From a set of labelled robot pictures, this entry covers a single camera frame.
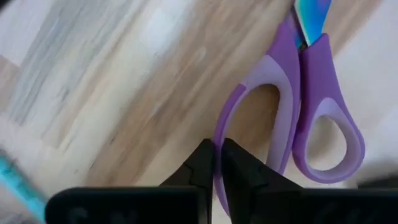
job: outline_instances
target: purple scissors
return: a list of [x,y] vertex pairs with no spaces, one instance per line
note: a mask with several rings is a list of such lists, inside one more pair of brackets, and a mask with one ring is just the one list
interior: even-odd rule
[[[344,103],[329,36],[322,34],[330,2],[296,1],[295,8],[279,25],[266,55],[233,90],[221,111],[213,138],[217,150],[215,187],[227,213],[228,203],[221,175],[221,147],[236,108],[251,90],[260,85],[275,85],[280,92],[279,109],[266,161],[271,169],[283,174],[292,152],[296,166],[305,176],[328,184],[347,179],[363,161],[364,139]],[[306,30],[305,23],[308,22],[312,22],[312,27]],[[302,43],[308,47],[299,52],[298,46]],[[328,116],[336,122],[346,138],[346,154],[330,170],[313,169],[307,159],[309,134],[320,116]]]

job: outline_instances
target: scissor handle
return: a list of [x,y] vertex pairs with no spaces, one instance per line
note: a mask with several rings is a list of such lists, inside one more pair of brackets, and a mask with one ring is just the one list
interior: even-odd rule
[[[300,67],[302,105],[292,148],[294,161],[304,175],[317,182],[329,184],[345,180],[360,167],[365,143],[344,103],[327,34],[300,54]],[[324,115],[341,129],[347,150],[336,167],[315,170],[308,164],[308,137],[315,121]]]
[[215,188],[224,210],[229,214],[224,183],[221,176],[221,148],[229,122],[243,98],[253,89],[275,85],[280,92],[279,108],[271,134],[271,145],[266,164],[283,173],[295,134],[300,105],[300,62],[292,31],[282,23],[265,55],[229,96],[221,110],[213,142],[216,146]]

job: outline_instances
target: wooden surface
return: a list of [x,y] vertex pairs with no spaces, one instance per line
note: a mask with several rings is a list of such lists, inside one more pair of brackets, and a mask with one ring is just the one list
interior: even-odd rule
[[[333,1],[334,53],[379,2]],[[15,0],[0,14],[0,146],[48,196],[157,185],[212,136],[291,4]],[[251,93],[228,134],[263,161],[278,95]]]

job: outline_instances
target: black object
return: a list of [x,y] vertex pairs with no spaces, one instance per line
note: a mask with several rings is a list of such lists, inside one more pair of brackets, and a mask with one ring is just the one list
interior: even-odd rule
[[[48,224],[211,223],[214,145],[205,139],[159,187],[71,189],[50,199]],[[222,170],[233,224],[397,223],[393,190],[303,189],[231,139]]]

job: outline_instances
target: wood grain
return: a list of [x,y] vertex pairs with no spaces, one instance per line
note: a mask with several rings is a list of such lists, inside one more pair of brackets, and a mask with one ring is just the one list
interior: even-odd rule
[[[326,29],[334,52],[378,2],[333,1]],[[224,101],[264,55],[292,1],[46,4],[17,79],[2,80],[14,87],[0,98],[0,144],[52,195],[162,182],[213,135]],[[273,86],[255,90],[228,133],[262,160],[278,100]]]

